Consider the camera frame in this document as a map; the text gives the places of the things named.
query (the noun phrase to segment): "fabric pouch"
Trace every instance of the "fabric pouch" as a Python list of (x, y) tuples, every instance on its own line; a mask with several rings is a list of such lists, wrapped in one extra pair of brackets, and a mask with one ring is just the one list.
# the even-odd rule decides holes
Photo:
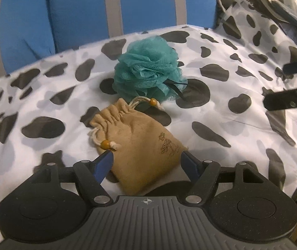
[(155, 99), (136, 97), (130, 104), (120, 98), (96, 114), (90, 124), (91, 139), (102, 154), (114, 154), (112, 172), (125, 194), (136, 195), (167, 174), (180, 162), (186, 150), (164, 126), (144, 113), (134, 110), (146, 101), (163, 110)]

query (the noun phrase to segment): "orange bead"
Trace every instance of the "orange bead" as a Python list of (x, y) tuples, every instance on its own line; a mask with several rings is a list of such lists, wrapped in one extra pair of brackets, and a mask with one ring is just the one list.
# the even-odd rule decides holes
[(100, 147), (104, 150), (110, 149), (110, 144), (109, 144), (109, 140), (103, 140), (101, 142)]
[(152, 98), (152, 99), (150, 100), (150, 105), (151, 105), (151, 106), (156, 106), (157, 104), (158, 104), (158, 102), (157, 102), (156, 99)]

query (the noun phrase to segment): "blue fabric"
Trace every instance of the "blue fabric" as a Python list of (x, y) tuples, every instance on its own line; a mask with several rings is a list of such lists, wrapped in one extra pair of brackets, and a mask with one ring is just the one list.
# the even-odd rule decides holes
[(7, 73), (55, 54), (46, 0), (1, 0), (0, 51)]
[(104, 0), (49, 0), (56, 50), (108, 38)]
[(124, 34), (176, 25), (174, 0), (121, 0)]
[(214, 28), (216, 0), (186, 0), (187, 24)]

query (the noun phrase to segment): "cow print tablecloth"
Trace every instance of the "cow print tablecloth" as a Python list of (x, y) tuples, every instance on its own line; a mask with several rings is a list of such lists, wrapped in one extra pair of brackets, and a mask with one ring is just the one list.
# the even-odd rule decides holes
[[(0, 79), (0, 201), (40, 166), (72, 166), (98, 154), (88, 140), (89, 121), (118, 99), (113, 69), (128, 44), (161, 35), (179, 54), (192, 84), (187, 97), (163, 102), (166, 112), (146, 113), (201, 160), (222, 166), (254, 162), (286, 194), (297, 198), (297, 110), (268, 112), (263, 95), (297, 87), (284, 63), (297, 47), (245, 0), (228, 9), (215, 30), (176, 26), (131, 34), (66, 51)], [(151, 187), (186, 180), (177, 168)], [(103, 187), (122, 194), (109, 175)]]

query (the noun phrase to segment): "crosshair symbol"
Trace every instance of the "crosshair symbol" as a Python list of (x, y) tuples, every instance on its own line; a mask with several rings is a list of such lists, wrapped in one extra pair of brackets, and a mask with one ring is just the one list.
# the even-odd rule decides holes
[(148, 205), (149, 203), (152, 203), (153, 202), (153, 200), (150, 200), (150, 199), (145, 199), (144, 201), (142, 201), (142, 202), (144, 202), (146, 205)]

